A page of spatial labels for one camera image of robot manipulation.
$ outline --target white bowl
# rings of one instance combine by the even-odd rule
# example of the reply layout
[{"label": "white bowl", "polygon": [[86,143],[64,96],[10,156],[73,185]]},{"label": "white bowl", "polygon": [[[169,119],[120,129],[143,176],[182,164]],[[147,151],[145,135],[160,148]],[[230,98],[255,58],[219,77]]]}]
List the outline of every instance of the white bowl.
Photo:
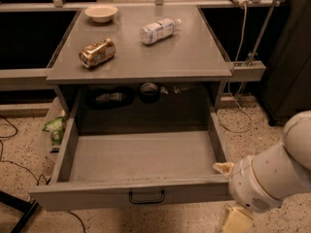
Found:
[{"label": "white bowl", "polygon": [[93,21],[98,23],[105,23],[112,20],[117,11],[118,8],[113,5],[98,5],[88,7],[85,10],[85,13],[87,16],[91,17]]}]

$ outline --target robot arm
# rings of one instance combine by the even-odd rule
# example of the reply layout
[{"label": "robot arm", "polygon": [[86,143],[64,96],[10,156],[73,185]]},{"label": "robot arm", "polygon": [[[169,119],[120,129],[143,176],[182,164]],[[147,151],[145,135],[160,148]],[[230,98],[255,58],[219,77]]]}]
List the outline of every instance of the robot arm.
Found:
[{"label": "robot arm", "polygon": [[234,164],[229,192],[255,213],[281,207],[288,196],[311,192],[311,112],[287,122],[283,143]]}]

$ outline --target black handle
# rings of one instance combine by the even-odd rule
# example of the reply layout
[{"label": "black handle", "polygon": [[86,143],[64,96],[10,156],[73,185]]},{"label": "black handle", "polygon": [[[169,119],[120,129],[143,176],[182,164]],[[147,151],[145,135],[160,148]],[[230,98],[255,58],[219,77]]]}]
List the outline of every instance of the black handle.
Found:
[{"label": "black handle", "polygon": [[146,205],[146,204],[158,204],[163,202],[165,199],[165,192],[164,190],[161,191],[161,196],[155,200],[134,200],[133,199],[133,192],[129,192],[129,202],[134,205]]}]

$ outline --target silver can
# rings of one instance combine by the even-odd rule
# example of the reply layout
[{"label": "silver can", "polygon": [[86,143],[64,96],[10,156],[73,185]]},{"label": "silver can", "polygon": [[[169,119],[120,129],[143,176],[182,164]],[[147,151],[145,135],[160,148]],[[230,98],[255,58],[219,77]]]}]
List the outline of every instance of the silver can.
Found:
[{"label": "silver can", "polygon": [[99,43],[85,47],[79,53],[79,58],[85,67],[90,68],[112,58],[116,47],[112,40],[105,38]]}]

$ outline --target speckled floor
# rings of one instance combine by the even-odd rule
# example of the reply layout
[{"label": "speckled floor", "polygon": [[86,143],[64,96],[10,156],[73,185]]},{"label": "speckled floor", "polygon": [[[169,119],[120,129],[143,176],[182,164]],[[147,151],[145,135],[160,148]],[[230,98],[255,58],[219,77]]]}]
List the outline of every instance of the speckled floor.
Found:
[{"label": "speckled floor", "polygon": [[[234,162],[247,154],[257,154],[281,140],[282,127],[270,127],[268,117],[253,97],[241,102],[243,112],[224,100],[219,117],[233,133],[223,128],[227,147]],[[8,117],[18,129],[16,136],[3,140],[2,160],[11,160],[29,168],[36,177],[52,173],[53,162],[38,150],[38,138],[45,118]],[[13,133],[0,119],[0,135]],[[35,179],[24,169],[10,162],[0,163],[0,189],[15,197],[28,200],[27,190]],[[225,219],[225,207],[233,202],[213,202],[170,206],[143,206],[131,209],[75,211],[86,232],[220,232]],[[305,232],[311,228],[311,194],[299,194],[285,200],[281,209],[255,214],[250,231]],[[0,203],[0,232],[10,232],[21,213]],[[48,213],[39,208],[22,232],[83,232],[80,222],[67,212]]]}]

